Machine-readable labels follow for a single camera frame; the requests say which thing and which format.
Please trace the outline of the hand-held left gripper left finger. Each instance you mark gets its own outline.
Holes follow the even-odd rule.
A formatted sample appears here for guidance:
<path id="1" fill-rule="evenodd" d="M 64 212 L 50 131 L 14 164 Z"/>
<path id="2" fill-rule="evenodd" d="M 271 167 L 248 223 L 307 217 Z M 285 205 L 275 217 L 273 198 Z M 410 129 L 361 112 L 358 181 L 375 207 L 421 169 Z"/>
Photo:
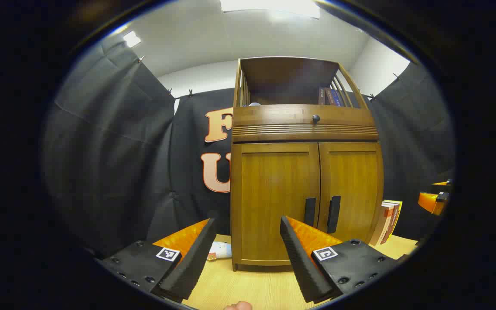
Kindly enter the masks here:
<path id="1" fill-rule="evenodd" d="M 136 241 L 99 263 L 138 290 L 181 303 L 198 283 L 216 234 L 208 218 L 156 242 Z"/>

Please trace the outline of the white orange paperback book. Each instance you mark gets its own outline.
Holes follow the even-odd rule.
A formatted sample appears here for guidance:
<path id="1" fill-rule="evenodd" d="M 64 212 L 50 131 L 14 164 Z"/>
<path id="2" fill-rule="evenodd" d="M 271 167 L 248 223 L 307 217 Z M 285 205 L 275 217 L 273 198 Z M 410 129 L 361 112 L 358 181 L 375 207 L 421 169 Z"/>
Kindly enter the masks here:
<path id="1" fill-rule="evenodd" d="M 394 203 L 382 202 L 381 210 L 378 214 L 378 220 L 374 227 L 373 234 L 368 241 L 369 245 L 376 246 L 382 241 L 384 234 L 388 231 L 388 228 L 390 226 L 395 207 L 396 204 Z"/>

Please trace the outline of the wooden shoe cabinet door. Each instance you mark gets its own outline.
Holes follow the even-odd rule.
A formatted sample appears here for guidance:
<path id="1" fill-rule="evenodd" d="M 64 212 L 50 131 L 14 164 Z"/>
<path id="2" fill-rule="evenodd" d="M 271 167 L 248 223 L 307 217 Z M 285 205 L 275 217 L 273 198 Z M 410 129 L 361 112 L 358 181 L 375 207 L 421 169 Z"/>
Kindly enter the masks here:
<path id="1" fill-rule="evenodd" d="M 281 217 L 317 226 L 317 143 L 234 143 L 230 159 L 232 268 L 288 266 Z"/>
<path id="2" fill-rule="evenodd" d="M 320 202 L 317 228 L 341 241 L 368 243 L 384 194 L 379 143 L 319 143 Z"/>

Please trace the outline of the wooden double-door shoe cabinet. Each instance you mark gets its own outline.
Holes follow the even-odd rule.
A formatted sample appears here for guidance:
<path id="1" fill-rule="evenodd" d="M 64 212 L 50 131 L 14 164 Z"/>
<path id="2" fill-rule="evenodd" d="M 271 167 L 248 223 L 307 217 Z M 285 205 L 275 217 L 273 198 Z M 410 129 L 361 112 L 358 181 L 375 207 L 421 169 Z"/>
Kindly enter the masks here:
<path id="1" fill-rule="evenodd" d="M 233 108 L 247 107 L 251 102 L 260 105 L 318 105 L 319 87 L 337 90 L 344 107 L 369 110 L 356 83 L 341 64 L 324 59 L 284 56 L 238 60 Z M 232 126 L 231 130 L 232 144 L 379 143 L 377 126 L 255 125 Z M 330 224 L 325 233 L 335 231 L 336 224 Z"/>

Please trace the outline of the wooden drawer with black knob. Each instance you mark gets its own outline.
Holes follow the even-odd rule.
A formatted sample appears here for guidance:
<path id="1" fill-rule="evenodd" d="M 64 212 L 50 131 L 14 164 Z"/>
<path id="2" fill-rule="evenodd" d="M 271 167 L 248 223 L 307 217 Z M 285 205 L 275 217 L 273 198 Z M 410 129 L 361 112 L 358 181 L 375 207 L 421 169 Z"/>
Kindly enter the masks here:
<path id="1" fill-rule="evenodd" d="M 369 110 L 331 105 L 260 105 L 233 108 L 232 127 L 255 125 L 354 125 L 376 127 Z"/>

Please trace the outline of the reddish brown paperback book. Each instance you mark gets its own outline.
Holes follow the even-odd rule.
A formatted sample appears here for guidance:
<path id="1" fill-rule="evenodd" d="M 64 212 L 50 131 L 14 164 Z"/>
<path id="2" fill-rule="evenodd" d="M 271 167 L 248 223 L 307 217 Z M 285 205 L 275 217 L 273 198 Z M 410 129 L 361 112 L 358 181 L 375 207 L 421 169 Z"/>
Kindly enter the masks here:
<path id="1" fill-rule="evenodd" d="M 395 226 L 397 224 L 398 216 L 400 215 L 401 208 L 402 208 L 402 202 L 401 201 L 385 200 L 385 202 L 387 202 L 387 203 L 394 203 L 394 211 L 393 211 L 393 214 L 391 216 L 390 225 L 388 227 L 388 230 L 387 230 L 386 234 L 384 235 L 384 237 L 381 240 L 381 244 L 382 245 L 388 241 L 388 239 L 390 238 L 391 234 L 393 233 L 394 228 L 395 228 Z"/>

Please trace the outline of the black backdrop cloth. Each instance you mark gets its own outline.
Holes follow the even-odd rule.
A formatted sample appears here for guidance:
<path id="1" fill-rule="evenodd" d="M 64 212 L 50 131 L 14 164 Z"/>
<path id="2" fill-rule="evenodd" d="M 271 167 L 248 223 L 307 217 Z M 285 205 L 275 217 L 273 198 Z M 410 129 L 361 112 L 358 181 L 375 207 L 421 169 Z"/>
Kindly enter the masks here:
<path id="1" fill-rule="evenodd" d="M 92 47 L 71 71 L 49 113 L 43 168 L 63 222 L 99 257 L 157 241 L 207 218 L 230 234 L 231 133 L 225 110 L 233 88 L 184 96 L 166 88 L 122 40 Z M 423 67 L 368 101 L 384 159 L 384 197 L 405 202 L 395 234 L 419 240 L 435 223 L 418 192 L 454 177 L 453 128 L 438 88 Z"/>

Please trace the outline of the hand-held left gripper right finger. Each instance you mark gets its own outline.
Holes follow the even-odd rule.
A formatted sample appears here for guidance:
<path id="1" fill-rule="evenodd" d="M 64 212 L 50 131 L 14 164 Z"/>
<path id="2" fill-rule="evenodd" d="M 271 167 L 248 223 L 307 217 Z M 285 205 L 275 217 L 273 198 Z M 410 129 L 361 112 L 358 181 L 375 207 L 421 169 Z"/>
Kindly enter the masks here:
<path id="1" fill-rule="evenodd" d="M 393 259 L 360 239 L 340 241 L 288 216 L 280 234 L 303 298 L 315 304 L 362 290 L 408 258 Z"/>

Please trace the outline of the rectangular ceiling light panel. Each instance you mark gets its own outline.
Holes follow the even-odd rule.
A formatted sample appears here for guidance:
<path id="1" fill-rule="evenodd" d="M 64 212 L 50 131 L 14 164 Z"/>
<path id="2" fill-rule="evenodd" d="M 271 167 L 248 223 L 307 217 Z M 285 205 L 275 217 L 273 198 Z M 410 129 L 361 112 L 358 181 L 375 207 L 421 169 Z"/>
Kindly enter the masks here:
<path id="1" fill-rule="evenodd" d="M 130 31 L 123 35 L 123 39 L 126 43 L 126 46 L 129 48 L 135 47 L 140 44 L 142 40 L 137 36 L 135 31 Z"/>
<path id="2" fill-rule="evenodd" d="M 313 0 L 219 0 L 223 12 L 267 10 L 320 18 L 319 6 Z"/>

